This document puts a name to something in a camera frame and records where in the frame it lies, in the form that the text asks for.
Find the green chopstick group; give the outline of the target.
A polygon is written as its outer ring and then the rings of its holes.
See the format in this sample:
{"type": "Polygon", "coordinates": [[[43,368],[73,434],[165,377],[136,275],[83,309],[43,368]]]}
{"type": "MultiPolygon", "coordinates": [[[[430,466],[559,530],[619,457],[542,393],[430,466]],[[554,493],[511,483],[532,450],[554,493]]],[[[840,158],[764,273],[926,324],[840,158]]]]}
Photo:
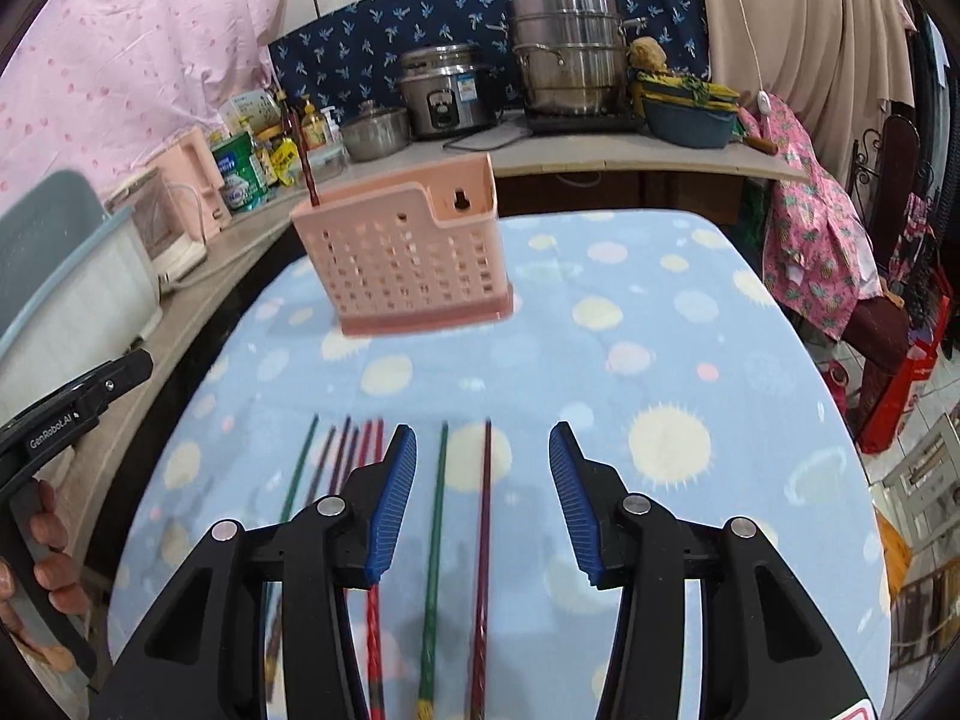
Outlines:
{"type": "Polygon", "coordinates": [[[291,514],[293,513],[293,504],[295,504],[296,493],[298,492],[299,485],[301,484],[302,472],[304,472],[304,465],[306,465],[306,460],[308,460],[309,450],[313,447],[314,434],[316,433],[317,423],[319,422],[319,416],[314,415],[311,419],[311,424],[309,424],[308,432],[304,439],[302,439],[301,447],[299,447],[298,460],[296,461],[295,469],[293,470],[293,476],[291,476],[290,486],[288,486],[288,491],[286,491],[285,502],[283,502],[283,507],[281,507],[280,512],[280,523],[286,523],[290,520],[291,514]]]}

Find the dark red chopstick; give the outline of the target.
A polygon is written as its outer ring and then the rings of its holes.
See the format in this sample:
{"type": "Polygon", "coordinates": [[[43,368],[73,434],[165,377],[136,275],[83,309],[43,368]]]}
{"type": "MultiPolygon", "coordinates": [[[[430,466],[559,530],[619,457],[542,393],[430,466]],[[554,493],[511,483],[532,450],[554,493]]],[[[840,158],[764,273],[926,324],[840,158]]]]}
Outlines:
{"type": "Polygon", "coordinates": [[[356,465],[356,454],[358,454],[358,442],[359,442],[359,427],[353,427],[352,435],[350,436],[350,442],[348,442],[347,453],[345,454],[345,460],[343,460],[342,476],[340,477],[340,484],[338,485],[338,492],[342,493],[345,489],[345,484],[347,484],[348,476],[352,474],[353,468],[356,465]]]}

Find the dark maroon chopstick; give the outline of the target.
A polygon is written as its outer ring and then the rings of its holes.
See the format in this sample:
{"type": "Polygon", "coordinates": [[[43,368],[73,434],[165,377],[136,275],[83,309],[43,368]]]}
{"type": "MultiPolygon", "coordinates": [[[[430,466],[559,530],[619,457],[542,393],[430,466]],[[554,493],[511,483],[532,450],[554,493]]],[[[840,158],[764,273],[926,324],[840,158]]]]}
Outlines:
{"type": "Polygon", "coordinates": [[[313,170],[309,164],[308,148],[306,148],[306,142],[302,136],[298,113],[290,101],[288,101],[288,98],[286,98],[286,93],[283,89],[278,90],[277,99],[281,114],[283,114],[286,130],[290,132],[291,140],[293,140],[296,145],[299,164],[301,164],[302,178],[309,193],[309,202],[311,202],[311,205],[317,206],[319,205],[319,193],[317,193],[316,184],[314,184],[313,170]]]}
{"type": "Polygon", "coordinates": [[[345,418],[345,421],[343,421],[342,431],[340,431],[340,437],[338,438],[337,453],[335,454],[334,466],[332,466],[331,483],[329,483],[329,489],[327,489],[327,494],[330,494],[331,496],[337,494],[338,489],[340,489],[340,477],[342,476],[343,460],[345,460],[348,440],[350,440],[351,433],[352,417],[348,415],[345,418]]]}

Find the green chopstick single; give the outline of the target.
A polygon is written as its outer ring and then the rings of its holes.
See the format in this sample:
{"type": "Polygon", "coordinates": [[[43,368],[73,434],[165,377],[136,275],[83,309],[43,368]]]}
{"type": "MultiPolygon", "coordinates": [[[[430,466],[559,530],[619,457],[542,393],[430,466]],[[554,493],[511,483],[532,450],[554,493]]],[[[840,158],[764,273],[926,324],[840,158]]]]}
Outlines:
{"type": "Polygon", "coordinates": [[[430,550],[428,551],[427,588],[421,631],[420,683],[416,699],[416,718],[434,718],[434,680],[436,679],[436,637],[438,637],[439,561],[443,541],[444,484],[448,461],[449,424],[443,422],[439,436],[438,461],[434,475],[431,509],[430,550]]]}

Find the maroon chopstick single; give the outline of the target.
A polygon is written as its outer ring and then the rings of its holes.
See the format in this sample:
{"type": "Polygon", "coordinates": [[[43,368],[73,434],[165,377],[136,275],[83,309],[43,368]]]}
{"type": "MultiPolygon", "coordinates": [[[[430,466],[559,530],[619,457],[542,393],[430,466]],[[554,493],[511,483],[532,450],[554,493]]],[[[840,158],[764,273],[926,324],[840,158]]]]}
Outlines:
{"type": "Polygon", "coordinates": [[[488,582],[490,582],[491,477],[493,476],[493,426],[487,419],[483,426],[482,489],[478,514],[477,578],[475,610],[473,610],[472,661],[470,691],[467,704],[469,720],[483,720],[487,713],[487,629],[488,582]]]}

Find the brown chopstick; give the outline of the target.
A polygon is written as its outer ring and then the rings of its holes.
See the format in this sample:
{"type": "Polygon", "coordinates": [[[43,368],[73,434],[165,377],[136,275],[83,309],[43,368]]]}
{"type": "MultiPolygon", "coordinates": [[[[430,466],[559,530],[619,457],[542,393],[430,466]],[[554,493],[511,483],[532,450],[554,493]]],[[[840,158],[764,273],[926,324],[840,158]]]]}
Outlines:
{"type": "Polygon", "coordinates": [[[304,502],[306,502],[306,504],[317,499],[317,488],[319,488],[320,478],[324,475],[325,462],[331,453],[331,445],[336,437],[337,429],[331,427],[331,429],[327,431],[327,434],[325,434],[325,439],[322,441],[319,452],[313,456],[313,474],[309,478],[308,489],[306,489],[306,494],[304,495],[304,502]]]}

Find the white dish drainer bin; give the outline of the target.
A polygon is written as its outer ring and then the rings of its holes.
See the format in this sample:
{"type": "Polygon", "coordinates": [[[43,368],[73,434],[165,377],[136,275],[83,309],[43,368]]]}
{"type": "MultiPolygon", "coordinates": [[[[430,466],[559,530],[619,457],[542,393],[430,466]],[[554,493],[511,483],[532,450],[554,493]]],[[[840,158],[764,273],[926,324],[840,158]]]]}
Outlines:
{"type": "Polygon", "coordinates": [[[2,418],[123,355],[162,315],[133,211],[107,213],[78,172],[50,174],[2,216],[2,418]]]}

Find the blue planet pattern tablecloth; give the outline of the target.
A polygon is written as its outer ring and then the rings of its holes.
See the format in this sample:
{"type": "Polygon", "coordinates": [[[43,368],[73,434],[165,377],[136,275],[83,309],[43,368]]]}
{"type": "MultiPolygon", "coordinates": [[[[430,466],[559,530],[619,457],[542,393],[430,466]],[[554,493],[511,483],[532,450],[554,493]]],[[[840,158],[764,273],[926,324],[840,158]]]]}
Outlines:
{"type": "Polygon", "coordinates": [[[213,523],[257,528],[281,507],[314,415],[313,456],[343,421],[408,424],[418,465],[381,592],[386,712],[410,718],[420,681],[434,475],[449,424],[434,706],[469,699],[483,426],[493,426],[487,712],[589,718],[619,599],[581,574],[548,466],[553,424],[675,517],[751,518],[786,559],[874,700],[887,692],[890,603],[861,461],[827,385],[781,310],[708,221],[677,211],[514,218],[501,227],[514,310],[501,322],[348,338],[313,266],[270,280],[174,429],[132,520],[110,600],[120,652],[213,523]]]}

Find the pink electric kettle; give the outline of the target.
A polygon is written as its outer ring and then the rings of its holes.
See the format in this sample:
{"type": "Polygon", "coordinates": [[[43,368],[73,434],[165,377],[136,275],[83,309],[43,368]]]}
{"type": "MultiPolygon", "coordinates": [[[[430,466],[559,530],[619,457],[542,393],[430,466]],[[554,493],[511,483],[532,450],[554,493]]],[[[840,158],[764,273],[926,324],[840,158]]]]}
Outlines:
{"type": "Polygon", "coordinates": [[[194,241],[210,241],[228,226],[229,211],[221,196],[224,179],[200,127],[179,135],[146,165],[160,171],[172,213],[194,241]]]}

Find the pink perforated utensil holder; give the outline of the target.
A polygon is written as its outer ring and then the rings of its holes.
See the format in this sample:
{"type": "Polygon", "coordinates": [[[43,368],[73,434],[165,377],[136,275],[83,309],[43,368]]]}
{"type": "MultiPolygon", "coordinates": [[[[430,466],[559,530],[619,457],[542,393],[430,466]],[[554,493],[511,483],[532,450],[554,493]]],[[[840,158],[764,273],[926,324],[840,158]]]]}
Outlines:
{"type": "Polygon", "coordinates": [[[327,188],[291,223],[347,337],[496,322],[514,310],[488,154],[327,188]]]}

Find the pink floral hanging garment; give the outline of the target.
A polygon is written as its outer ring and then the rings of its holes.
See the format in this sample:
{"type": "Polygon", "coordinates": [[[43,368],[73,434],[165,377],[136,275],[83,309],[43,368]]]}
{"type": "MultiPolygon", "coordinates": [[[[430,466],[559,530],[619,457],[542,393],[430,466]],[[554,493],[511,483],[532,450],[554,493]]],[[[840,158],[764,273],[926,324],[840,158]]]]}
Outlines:
{"type": "Polygon", "coordinates": [[[760,114],[739,112],[750,135],[778,147],[778,156],[802,172],[779,181],[766,215],[761,279],[779,304],[839,340],[861,301],[882,294],[869,236],[848,192],[817,160],[811,137],[778,96],[760,114]]]}

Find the green tin can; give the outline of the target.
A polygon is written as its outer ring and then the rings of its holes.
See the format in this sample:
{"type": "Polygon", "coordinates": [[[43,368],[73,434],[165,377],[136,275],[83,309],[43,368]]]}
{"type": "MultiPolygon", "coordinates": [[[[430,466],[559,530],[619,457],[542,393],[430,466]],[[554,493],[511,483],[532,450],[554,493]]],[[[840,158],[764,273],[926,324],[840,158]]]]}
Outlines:
{"type": "Polygon", "coordinates": [[[268,187],[254,153],[249,133],[241,132],[212,146],[212,156],[223,179],[220,195],[231,215],[239,215],[259,206],[268,187]]]}

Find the clear food container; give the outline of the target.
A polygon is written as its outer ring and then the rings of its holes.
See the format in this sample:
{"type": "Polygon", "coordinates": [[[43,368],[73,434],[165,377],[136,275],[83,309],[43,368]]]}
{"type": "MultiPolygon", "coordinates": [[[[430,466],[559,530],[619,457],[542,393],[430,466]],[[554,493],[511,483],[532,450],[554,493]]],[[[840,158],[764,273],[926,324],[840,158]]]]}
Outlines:
{"type": "Polygon", "coordinates": [[[347,167],[347,151],[340,143],[331,143],[308,153],[309,171],[314,181],[324,182],[342,174],[347,167]]]}

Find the small steel lidded pot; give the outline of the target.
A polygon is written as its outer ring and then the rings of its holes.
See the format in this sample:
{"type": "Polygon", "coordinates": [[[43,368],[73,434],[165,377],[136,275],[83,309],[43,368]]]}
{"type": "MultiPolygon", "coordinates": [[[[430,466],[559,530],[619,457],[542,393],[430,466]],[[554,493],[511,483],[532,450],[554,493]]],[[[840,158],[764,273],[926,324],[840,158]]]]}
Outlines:
{"type": "Polygon", "coordinates": [[[340,126],[343,144],[353,163],[382,160],[412,141],[405,107],[386,107],[368,99],[359,114],[340,126]]]}

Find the yellow soap bottle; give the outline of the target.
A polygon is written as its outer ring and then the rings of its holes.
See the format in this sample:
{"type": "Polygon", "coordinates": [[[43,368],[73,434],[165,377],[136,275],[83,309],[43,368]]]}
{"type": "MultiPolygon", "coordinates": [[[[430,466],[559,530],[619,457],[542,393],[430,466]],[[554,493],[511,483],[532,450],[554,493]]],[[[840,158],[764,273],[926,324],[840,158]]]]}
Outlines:
{"type": "Polygon", "coordinates": [[[320,114],[308,96],[302,96],[301,133],[309,151],[321,149],[327,145],[327,125],[324,115],[320,114]]]}

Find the pink dotted curtain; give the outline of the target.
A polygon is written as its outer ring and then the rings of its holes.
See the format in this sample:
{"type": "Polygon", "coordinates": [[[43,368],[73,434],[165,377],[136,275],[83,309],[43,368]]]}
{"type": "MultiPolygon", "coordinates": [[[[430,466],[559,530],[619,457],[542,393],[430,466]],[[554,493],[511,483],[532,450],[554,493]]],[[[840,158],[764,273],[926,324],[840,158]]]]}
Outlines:
{"type": "Polygon", "coordinates": [[[283,0],[49,0],[2,73],[2,203],[75,169],[114,185],[267,82],[283,0]]]}

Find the blue bowl stack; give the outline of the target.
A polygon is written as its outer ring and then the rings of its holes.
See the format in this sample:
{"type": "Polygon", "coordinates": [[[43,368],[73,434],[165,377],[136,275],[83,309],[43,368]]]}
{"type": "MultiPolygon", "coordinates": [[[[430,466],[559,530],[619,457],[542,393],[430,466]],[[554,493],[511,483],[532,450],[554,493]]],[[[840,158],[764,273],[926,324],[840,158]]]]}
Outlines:
{"type": "Polygon", "coordinates": [[[638,71],[633,101],[654,137],[693,149],[721,149],[739,117],[740,94],[695,75],[638,71]]]}

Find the steel rice cooker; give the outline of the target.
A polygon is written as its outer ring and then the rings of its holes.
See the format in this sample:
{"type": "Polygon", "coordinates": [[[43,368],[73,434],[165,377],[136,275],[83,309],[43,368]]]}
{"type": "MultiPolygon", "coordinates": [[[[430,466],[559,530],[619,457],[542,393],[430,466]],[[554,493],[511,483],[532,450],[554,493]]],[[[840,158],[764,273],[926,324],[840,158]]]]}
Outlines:
{"type": "Polygon", "coordinates": [[[417,140],[477,132],[496,121],[490,67],[475,44],[423,47],[400,55],[398,87],[417,140]]]}

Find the navy floral backsplash cloth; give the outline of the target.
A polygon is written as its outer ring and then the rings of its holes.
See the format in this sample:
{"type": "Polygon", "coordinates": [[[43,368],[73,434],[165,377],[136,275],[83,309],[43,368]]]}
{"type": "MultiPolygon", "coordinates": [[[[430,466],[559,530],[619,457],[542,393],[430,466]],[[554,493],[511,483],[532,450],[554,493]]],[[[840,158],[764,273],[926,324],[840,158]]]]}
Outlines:
{"type": "MultiPolygon", "coordinates": [[[[352,117],[366,99],[402,101],[400,55],[469,43],[493,68],[496,93],[521,101],[521,75],[509,40],[511,0],[358,0],[270,44],[278,82],[291,98],[311,99],[352,117]]],[[[704,0],[619,0],[620,11],[654,37],[667,65],[711,76],[704,0]]]]}

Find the stacked steel steamer pot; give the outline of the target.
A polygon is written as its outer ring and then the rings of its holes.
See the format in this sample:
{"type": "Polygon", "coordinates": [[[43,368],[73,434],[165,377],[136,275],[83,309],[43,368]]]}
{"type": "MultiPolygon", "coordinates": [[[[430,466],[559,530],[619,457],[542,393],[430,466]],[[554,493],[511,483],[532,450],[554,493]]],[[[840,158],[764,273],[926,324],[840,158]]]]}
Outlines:
{"type": "Polygon", "coordinates": [[[511,0],[511,47],[526,109],[571,117],[619,110],[631,25],[619,0],[511,0]]]}

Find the beige curtain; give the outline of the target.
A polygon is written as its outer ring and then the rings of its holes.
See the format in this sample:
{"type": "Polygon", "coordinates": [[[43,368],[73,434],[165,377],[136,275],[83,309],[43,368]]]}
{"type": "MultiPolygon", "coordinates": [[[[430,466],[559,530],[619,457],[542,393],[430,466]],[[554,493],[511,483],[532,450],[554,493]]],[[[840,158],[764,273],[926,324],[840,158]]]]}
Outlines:
{"type": "Polygon", "coordinates": [[[900,0],[704,0],[713,80],[781,99],[817,158],[848,177],[854,138],[887,103],[910,104],[900,0]]]}

